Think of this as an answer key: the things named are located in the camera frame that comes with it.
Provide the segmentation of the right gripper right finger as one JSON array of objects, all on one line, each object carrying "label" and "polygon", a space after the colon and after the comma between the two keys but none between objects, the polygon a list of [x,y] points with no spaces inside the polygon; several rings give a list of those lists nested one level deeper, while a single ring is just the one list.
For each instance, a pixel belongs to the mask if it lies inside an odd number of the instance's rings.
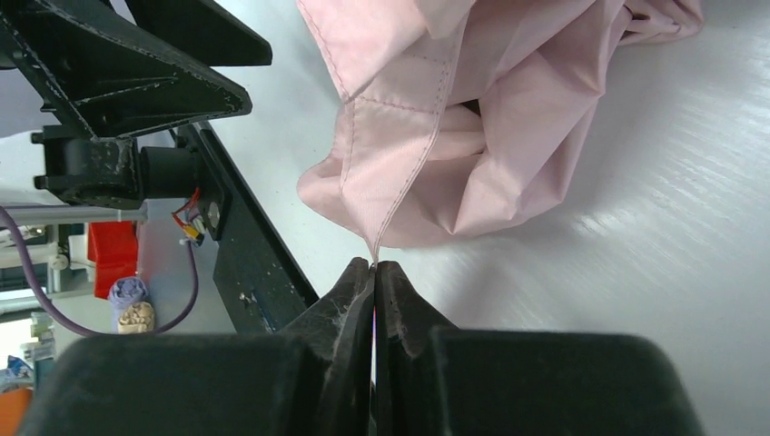
[{"label": "right gripper right finger", "polygon": [[373,273],[380,435],[701,435],[662,350],[639,336],[462,329],[401,266]]}]

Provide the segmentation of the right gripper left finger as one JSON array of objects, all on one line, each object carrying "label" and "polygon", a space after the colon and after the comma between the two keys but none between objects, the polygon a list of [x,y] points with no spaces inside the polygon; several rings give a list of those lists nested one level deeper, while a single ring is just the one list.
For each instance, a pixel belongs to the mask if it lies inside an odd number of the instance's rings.
[{"label": "right gripper left finger", "polygon": [[374,269],[355,258],[274,333],[92,336],[71,345],[21,435],[367,435]]}]

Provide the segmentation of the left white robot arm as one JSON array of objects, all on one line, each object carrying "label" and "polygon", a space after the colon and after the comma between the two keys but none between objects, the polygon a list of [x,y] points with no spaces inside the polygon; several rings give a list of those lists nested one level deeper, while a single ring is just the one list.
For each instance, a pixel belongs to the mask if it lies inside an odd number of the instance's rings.
[{"label": "left white robot arm", "polygon": [[248,114],[224,67],[266,66],[270,43],[214,1],[4,1],[1,66],[56,124],[1,141],[5,204],[133,210],[193,197],[202,160],[141,136]]}]

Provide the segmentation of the pink and black folding umbrella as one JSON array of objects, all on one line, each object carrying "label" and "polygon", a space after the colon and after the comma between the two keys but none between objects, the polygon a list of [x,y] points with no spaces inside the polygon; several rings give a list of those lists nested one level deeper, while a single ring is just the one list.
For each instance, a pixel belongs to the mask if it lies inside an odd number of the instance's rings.
[{"label": "pink and black folding umbrella", "polygon": [[563,202],[621,45],[704,25],[698,1],[300,1],[341,99],[298,182],[381,247],[446,243]]}]

